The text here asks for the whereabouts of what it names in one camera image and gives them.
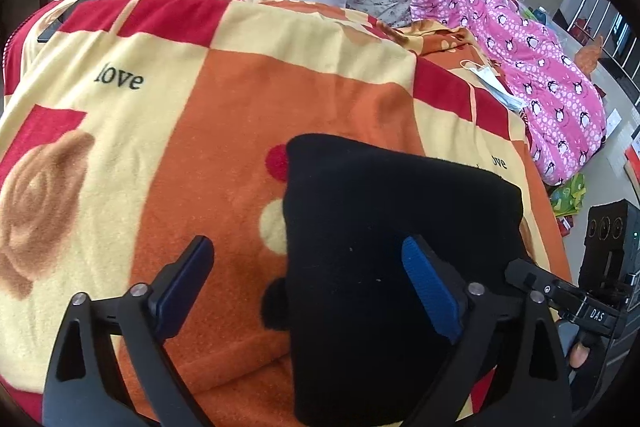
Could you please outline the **right hand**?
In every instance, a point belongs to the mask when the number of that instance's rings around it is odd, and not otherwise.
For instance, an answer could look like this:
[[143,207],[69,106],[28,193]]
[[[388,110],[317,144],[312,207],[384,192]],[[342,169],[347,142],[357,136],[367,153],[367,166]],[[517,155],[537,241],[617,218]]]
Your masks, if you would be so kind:
[[579,369],[588,360],[589,355],[590,349],[580,341],[576,341],[572,349],[570,349],[568,364],[572,369]]

